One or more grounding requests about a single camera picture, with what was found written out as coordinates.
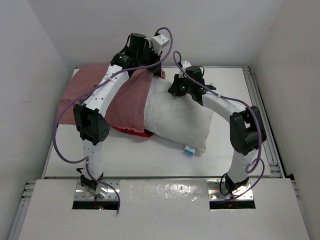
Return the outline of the white pillow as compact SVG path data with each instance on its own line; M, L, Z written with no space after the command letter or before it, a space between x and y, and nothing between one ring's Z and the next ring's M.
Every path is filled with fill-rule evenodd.
M204 153L214 112L189 95L170 94L171 85L167 79L151 79L144 107L144 127L157 136Z

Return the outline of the pink patterned pillowcase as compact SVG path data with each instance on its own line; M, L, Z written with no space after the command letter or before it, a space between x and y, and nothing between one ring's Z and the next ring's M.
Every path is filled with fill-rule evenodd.
M107 73L108 64L89 64L81 67L68 82L59 100L58 116L76 97L96 87ZM166 78L160 73L151 73L146 69L136 70L124 83L111 101L104 119L109 125L123 133L150 138L154 133L145 126L147 97L151 88L152 77L160 77L161 83Z

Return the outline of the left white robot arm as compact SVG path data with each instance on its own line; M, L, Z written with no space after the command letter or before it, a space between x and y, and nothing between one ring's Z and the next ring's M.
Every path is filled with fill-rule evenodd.
M82 186L96 191L97 180L103 177L102 142L110 131L105 115L116 93L128 81L135 68L157 63L169 42L169 38L158 32L151 40L147 40L143 34L131 33L125 47L112 58L100 88L83 103L74 106L75 125L86 158L85 168L80 171Z

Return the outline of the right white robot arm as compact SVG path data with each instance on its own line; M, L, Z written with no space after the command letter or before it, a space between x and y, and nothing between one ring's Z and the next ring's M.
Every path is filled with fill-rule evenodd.
M169 93L182 97L190 95L201 106L214 111L229 124L229 139L233 147L232 162L220 180L231 195L245 186L261 159L262 144L267 139L260 110L242 100L226 97L216 92L213 85L206 85L204 68L188 61L178 63Z

